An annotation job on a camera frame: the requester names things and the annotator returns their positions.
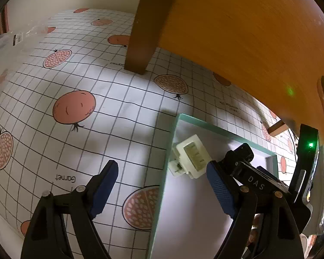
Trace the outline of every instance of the pomegranate illustration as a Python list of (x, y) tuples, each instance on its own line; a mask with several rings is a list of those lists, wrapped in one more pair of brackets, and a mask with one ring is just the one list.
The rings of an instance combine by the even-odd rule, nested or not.
[(110, 20), (110, 19), (97, 19), (97, 20), (94, 20), (93, 22), (91, 22), (91, 25), (102, 26), (102, 25), (111, 24), (112, 22), (113, 22), (113, 20)]
[(287, 171), (287, 162), (284, 156), (281, 157), (281, 171), (283, 174)]
[(0, 170), (4, 169), (12, 155), (13, 137), (8, 131), (0, 129)]
[(127, 47), (129, 45), (130, 36), (128, 35), (112, 35), (108, 38), (108, 43), (112, 45), (122, 45)]
[(49, 55), (46, 60), (43, 62), (45, 68), (53, 68), (60, 65), (64, 61), (68, 60), (71, 56), (71, 50), (55, 50), (51, 55)]
[(263, 131), (263, 135), (266, 139), (266, 141), (270, 142), (271, 141), (271, 136), (268, 133), (267, 129), (269, 128), (268, 124), (266, 122), (262, 123), (262, 131)]
[(219, 74), (216, 74), (215, 72), (213, 72), (213, 76), (215, 77), (215, 79), (221, 84), (224, 85), (226, 87), (230, 86), (232, 83), (230, 81), (228, 81), (227, 79), (223, 78), (222, 76), (220, 76)]
[(276, 114), (274, 112), (272, 112), (271, 110), (269, 110), (269, 112), (270, 112), (271, 116), (276, 120), (276, 118), (277, 118)]
[(150, 230), (158, 195), (159, 186), (144, 187), (129, 195), (122, 207), (126, 222), (133, 228)]
[(78, 123), (91, 115), (96, 107), (94, 95), (85, 90), (68, 92), (61, 96), (54, 104), (53, 117), (58, 123), (73, 125), (78, 132)]
[(154, 79), (154, 82), (162, 90), (176, 94), (174, 98), (177, 98), (178, 100), (182, 99), (180, 95), (188, 92), (186, 82), (182, 78), (175, 75), (160, 75)]
[(0, 85), (3, 83), (3, 81), (5, 81), (7, 76), (7, 71), (8, 69), (5, 69), (5, 71), (3, 71), (2, 74), (0, 75)]
[(88, 8), (79, 8), (79, 9), (75, 10), (73, 13), (82, 13), (82, 12), (85, 12), (87, 10), (88, 10)]
[(47, 33), (51, 33), (56, 29), (56, 27), (48, 27)]
[(30, 220), (27, 220), (20, 225), (20, 231), (22, 232), (23, 236), (27, 234), (29, 224), (30, 224)]

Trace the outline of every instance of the blue rubber gripper pad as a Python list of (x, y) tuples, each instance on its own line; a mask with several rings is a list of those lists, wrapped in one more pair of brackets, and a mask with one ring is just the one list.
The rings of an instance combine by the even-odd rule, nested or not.
[(221, 177), (216, 172), (215, 167), (211, 162), (208, 163), (208, 166), (206, 168), (206, 176), (222, 207), (223, 212), (234, 219), (237, 214), (234, 205), (234, 198), (225, 183), (222, 181)]
[(103, 178), (100, 186), (94, 194), (94, 198), (92, 201), (92, 208), (90, 210), (90, 215), (92, 219), (94, 219), (96, 215), (102, 213), (119, 174), (119, 167), (116, 162), (113, 162), (112, 164), (106, 166), (109, 166), (109, 171), (107, 172), (107, 175)]

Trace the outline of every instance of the plastic bag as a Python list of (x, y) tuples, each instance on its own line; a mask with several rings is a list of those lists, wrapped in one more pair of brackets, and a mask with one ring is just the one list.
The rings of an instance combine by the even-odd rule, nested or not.
[(0, 35), (0, 94), (7, 83), (47, 34), (47, 19)]

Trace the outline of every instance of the white plastic connector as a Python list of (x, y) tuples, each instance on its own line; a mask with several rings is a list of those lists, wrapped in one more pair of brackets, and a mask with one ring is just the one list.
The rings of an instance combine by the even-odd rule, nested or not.
[(174, 159), (168, 167), (173, 176), (184, 173), (193, 178), (199, 178), (206, 172), (206, 165), (212, 159), (199, 137), (195, 134), (173, 147)]

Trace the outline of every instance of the barcode label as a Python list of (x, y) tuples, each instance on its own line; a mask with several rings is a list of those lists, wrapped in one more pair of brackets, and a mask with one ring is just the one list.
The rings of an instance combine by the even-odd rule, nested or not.
[(23, 40), (23, 33), (19, 33), (13, 36), (13, 46), (18, 45)]

